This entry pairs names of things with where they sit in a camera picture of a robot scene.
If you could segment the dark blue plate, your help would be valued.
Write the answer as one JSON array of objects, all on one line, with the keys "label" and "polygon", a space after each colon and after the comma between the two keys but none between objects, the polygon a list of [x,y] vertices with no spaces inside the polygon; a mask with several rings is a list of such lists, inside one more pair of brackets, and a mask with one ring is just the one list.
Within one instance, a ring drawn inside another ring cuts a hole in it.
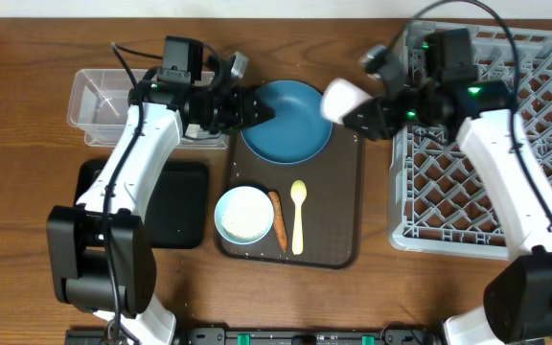
[{"label": "dark blue plate", "polygon": [[270,163],[294,165],[318,154],[333,130],[320,112],[322,94],[296,80],[276,80],[257,89],[259,99],[274,110],[274,118],[241,133],[257,156]]}]

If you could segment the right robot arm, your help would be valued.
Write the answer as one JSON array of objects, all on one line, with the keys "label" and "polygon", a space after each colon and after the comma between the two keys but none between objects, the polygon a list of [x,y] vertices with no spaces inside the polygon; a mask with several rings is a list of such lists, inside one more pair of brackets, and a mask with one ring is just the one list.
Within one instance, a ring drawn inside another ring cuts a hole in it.
[{"label": "right robot arm", "polygon": [[423,42],[425,82],[405,84],[386,47],[369,52],[365,71],[386,92],[373,97],[333,80],[324,118],[370,139],[394,137],[409,125],[447,129],[472,163],[505,236],[509,265],[485,288],[480,307],[446,319],[431,344],[515,344],[552,336],[552,186],[537,162],[502,80],[480,80],[465,29],[429,34]]}]

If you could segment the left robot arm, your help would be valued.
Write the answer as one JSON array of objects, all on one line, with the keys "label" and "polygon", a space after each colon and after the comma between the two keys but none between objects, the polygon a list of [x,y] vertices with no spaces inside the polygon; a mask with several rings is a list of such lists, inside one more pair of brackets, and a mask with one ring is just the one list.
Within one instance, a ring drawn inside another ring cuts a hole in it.
[{"label": "left robot arm", "polygon": [[207,43],[167,36],[160,65],[136,78],[123,133],[73,206],[53,207],[46,233],[59,302],[106,320],[99,344],[171,344],[175,317],[154,294],[157,267],[144,218],[173,150],[190,125],[210,134],[274,118],[253,86],[241,86],[248,58],[221,57]]}]

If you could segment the white pink cup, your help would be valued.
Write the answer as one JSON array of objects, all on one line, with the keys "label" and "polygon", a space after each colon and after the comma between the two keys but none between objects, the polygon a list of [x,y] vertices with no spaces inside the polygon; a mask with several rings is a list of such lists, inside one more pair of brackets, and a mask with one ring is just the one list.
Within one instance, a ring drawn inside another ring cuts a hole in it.
[{"label": "white pink cup", "polygon": [[344,117],[372,96],[344,79],[330,82],[323,93],[320,112],[324,119],[342,125]]}]

